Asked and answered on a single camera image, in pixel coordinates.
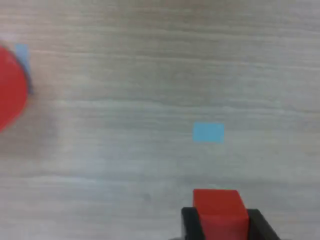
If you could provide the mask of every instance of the blue block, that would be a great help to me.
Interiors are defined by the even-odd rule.
[[[27,85],[28,85],[28,92],[30,94],[33,93],[33,87],[31,83],[31,71],[30,71],[30,64],[29,64],[29,49],[28,45],[17,43],[15,46],[15,56],[18,59],[19,63],[22,65],[24,70]]]
[[[193,141],[197,143],[223,143],[225,125],[213,122],[195,122],[193,125]]]

